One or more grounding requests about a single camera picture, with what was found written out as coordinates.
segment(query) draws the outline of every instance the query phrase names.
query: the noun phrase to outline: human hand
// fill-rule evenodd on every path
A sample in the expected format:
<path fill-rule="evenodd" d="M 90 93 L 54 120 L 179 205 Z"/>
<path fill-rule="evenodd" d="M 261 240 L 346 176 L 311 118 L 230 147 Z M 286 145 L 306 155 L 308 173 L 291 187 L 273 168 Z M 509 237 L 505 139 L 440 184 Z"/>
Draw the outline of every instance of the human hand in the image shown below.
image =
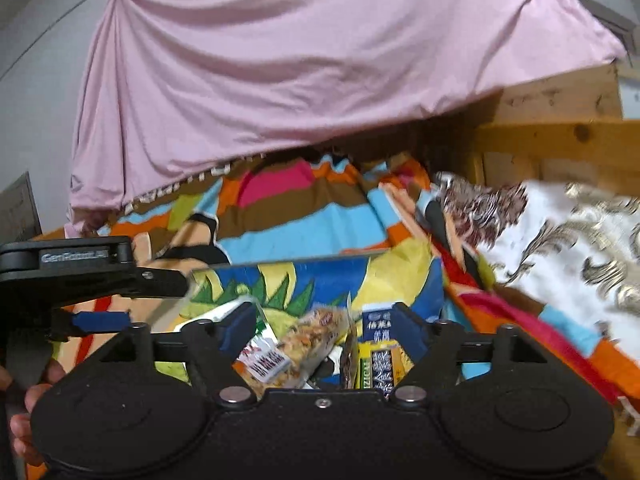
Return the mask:
<path fill-rule="evenodd" d="M 52 359 L 44 372 L 44 382 L 29 388 L 24 396 L 24 405 L 28 413 L 20 413 L 11 418 L 10 427 L 15 437 L 14 451 L 30 465 L 38 466 L 42 464 L 42 457 L 31 442 L 31 412 L 40 397 L 52 384 L 57 383 L 64 376 L 64 368 L 59 362 Z M 6 391 L 12 381 L 13 379 L 9 373 L 0 367 L 0 390 Z"/>

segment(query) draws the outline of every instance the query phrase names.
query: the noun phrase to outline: pink sheet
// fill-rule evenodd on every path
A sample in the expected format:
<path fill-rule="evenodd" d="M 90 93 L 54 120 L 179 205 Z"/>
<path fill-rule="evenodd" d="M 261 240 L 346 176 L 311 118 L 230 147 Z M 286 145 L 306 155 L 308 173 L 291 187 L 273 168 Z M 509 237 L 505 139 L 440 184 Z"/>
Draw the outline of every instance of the pink sheet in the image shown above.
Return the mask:
<path fill-rule="evenodd" d="M 217 160 L 623 55 L 577 0 L 109 0 L 80 97 L 67 234 Z"/>

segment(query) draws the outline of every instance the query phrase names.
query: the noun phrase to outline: striped blanket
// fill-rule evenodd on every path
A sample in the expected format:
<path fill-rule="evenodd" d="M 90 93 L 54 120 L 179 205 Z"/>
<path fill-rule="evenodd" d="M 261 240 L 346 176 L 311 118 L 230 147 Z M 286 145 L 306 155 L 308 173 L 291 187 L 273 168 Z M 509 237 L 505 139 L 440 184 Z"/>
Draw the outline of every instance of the striped blanket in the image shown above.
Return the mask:
<path fill-rule="evenodd" d="M 220 264 L 386 250 L 418 239 L 438 262 L 440 290 L 446 293 L 438 309 L 441 316 L 478 332 L 517 323 L 610 402 L 621 394 L 633 402 L 640 399 L 640 372 L 631 360 L 595 330 L 559 315 L 552 306 L 536 304 L 512 289 L 494 288 L 492 270 L 455 231 L 426 171 L 410 156 L 359 165 L 308 149 L 240 160 L 156 190 L 111 218 L 98 234 L 128 235 L 141 266 L 185 274 Z M 376 278 L 384 280 L 385 269 Z M 220 294 L 227 285 L 220 284 Z M 301 282 L 297 295 L 305 286 Z M 130 310 L 134 320 L 157 330 L 188 319 L 167 300 L 113 296 L 75 309 Z M 60 360 L 70 369 L 104 341 L 104 336 L 89 336 L 66 343 Z"/>

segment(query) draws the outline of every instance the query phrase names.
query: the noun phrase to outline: white patterned fabric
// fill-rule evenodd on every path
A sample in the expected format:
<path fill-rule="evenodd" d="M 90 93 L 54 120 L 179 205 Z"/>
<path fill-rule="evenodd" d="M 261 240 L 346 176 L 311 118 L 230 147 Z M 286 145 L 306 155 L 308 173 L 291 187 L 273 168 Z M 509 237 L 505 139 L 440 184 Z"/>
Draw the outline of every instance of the white patterned fabric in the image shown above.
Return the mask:
<path fill-rule="evenodd" d="M 490 189 L 440 174 L 443 208 L 499 282 L 619 340 L 640 361 L 640 201 L 583 184 Z"/>

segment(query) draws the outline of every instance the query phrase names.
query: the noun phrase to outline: screw head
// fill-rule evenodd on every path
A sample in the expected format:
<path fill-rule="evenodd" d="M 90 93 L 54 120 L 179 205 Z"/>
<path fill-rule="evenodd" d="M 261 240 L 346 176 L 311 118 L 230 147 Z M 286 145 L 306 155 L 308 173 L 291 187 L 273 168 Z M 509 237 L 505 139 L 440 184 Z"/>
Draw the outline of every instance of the screw head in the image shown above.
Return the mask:
<path fill-rule="evenodd" d="M 407 404 L 418 404 L 427 398 L 427 392 L 420 386 L 400 386 L 394 395 Z"/>
<path fill-rule="evenodd" d="M 220 390 L 220 399 L 230 404 L 247 402 L 251 398 L 251 390 L 244 386 L 227 386 Z"/>
<path fill-rule="evenodd" d="M 331 405 L 331 401 L 329 399 L 318 399 L 316 400 L 316 406 L 318 408 L 328 408 Z"/>

